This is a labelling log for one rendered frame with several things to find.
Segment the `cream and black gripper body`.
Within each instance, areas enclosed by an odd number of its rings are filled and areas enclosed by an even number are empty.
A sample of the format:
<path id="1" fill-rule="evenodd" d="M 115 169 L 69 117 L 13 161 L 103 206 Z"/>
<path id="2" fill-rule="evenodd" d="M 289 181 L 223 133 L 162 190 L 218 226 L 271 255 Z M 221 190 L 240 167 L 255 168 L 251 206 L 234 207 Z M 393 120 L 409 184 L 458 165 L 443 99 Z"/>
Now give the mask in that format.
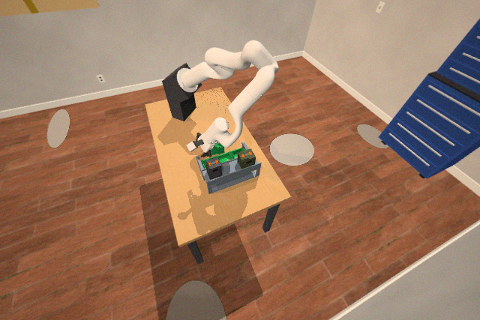
<path id="1" fill-rule="evenodd" d="M 198 140 L 201 140 L 201 139 L 202 139 L 203 142 L 204 142 L 204 144 L 201 145 L 201 148 L 202 148 L 202 150 L 203 150 L 205 153 L 206 153 L 207 151 L 209 151 L 210 149 L 212 150 L 213 147 L 215 146 L 215 143 L 209 144 L 209 143 L 207 143 L 207 141 L 204 140 L 204 134 L 202 134 L 202 135 L 198 138 Z"/>

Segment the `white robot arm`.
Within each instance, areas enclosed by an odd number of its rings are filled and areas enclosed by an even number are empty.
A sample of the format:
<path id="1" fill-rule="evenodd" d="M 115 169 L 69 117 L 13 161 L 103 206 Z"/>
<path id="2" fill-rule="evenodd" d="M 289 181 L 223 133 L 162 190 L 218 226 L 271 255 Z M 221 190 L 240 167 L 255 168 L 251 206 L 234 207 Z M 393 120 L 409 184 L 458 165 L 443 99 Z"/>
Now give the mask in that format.
<path id="1" fill-rule="evenodd" d="M 177 73 L 181 88 L 186 92 L 194 92 L 201 82 L 208 79 L 229 79 L 236 70 L 246 70 L 251 64 L 259 70 L 228 107 L 235 122 L 234 132 L 232 134 L 228 132 L 230 126 L 225 118 L 216 118 L 204 133 L 204 139 L 209 144 L 219 141 L 223 147 L 228 148 L 240 137 L 243 115 L 271 88 L 278 72 L 278 63 L 260 42 L 256 40 L 247 42 L 242 52 L 234 53 L 211 48 L 205 53 L 205 62 L 192 69 L 182 68 Z"/>

